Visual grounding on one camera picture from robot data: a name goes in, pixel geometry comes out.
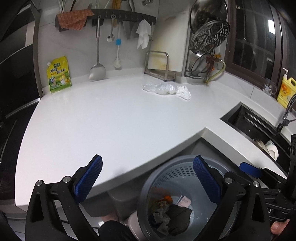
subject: yellow bottle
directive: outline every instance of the yellow bottle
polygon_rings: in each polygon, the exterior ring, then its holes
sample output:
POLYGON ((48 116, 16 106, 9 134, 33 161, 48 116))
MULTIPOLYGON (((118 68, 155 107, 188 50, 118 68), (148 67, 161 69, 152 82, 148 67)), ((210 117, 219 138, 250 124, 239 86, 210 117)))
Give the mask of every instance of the yellow bottle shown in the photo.
POLYGON ((288 79, 288 70, 284 70, 286 71, 286 73, 284 74, 283 80, 281 82, 281 89, 279 91, 277 101, 284 108, 287 108, 290 99, 296 93, 296 81, 293 78, 288 79))

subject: finger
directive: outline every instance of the finger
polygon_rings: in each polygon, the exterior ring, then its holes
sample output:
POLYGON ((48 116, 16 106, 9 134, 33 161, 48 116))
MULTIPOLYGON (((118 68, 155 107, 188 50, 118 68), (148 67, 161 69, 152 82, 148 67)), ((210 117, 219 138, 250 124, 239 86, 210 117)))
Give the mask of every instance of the finger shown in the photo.
POLYGON ((274 235, 280 235, 284 228, 287 226, 289 219, 285 222, 274 222, 270 230, 274 235))

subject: screw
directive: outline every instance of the screw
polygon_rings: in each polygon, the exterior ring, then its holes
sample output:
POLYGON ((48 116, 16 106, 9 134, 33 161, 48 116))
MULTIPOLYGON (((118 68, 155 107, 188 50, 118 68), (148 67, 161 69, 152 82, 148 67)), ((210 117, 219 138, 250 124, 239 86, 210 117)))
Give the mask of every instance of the screw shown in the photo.
POLYGON ((259 182, 257 182, 257 181, 254 181, 254 182, 253 182, 253 185, 254 185, 255 187, 259 187, 259 186, 260 186, 259 182))
POLYGON ((229 178, 229 177, 227 177, 227 178, 225 178, 225 182, 228 183, 228 184, 231 184, 232 183, 232 179, 229 178))
POLYGON ((63 178, 64 183, 68 183, 70 180, 71 180, 71 177, 69 177, 69 176, 66 176, 63 178))
POLYGON ((43 183, 42 180, 38 180, 38 181, 36 182, 36 186, 39 187, 39 186, 41 186, 42 183, 43 183))

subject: plastic bag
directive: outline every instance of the plastic bag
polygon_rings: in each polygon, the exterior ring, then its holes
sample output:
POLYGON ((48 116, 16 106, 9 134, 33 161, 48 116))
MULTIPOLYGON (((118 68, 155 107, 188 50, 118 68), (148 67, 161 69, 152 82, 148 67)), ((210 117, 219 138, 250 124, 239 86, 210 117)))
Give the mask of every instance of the plastic bag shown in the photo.
POLYGON ((160 85, 146 84, 143 85, 143 90, 153 92, 159 95, 177 95, 185 100, 191 99, 191 94, 186 86, 176 86, 175 84, 163 83, 160 85))
POLYGON ((47 68, 47 77, 49 81, 50 92, 56 92, 71 86, 69 67, 66 56, 56 58, 47 68))

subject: white towel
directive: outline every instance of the white towel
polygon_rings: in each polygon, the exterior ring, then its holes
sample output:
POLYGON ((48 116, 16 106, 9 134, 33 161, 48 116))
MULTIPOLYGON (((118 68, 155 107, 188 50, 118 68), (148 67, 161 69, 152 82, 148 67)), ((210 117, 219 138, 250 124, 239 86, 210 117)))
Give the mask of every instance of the white towel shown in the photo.
POLYGON ((191 94, 186 86, 177 86, 176 95, 185 100, 191 99, 191 94))
POLYGON ((149 35, 151 35, 151 26, 145 19, 140 22, 136 33, 139 34, 137 49, 140 46, 142 46, 142 49, 147 48, 149 43, 149 35))

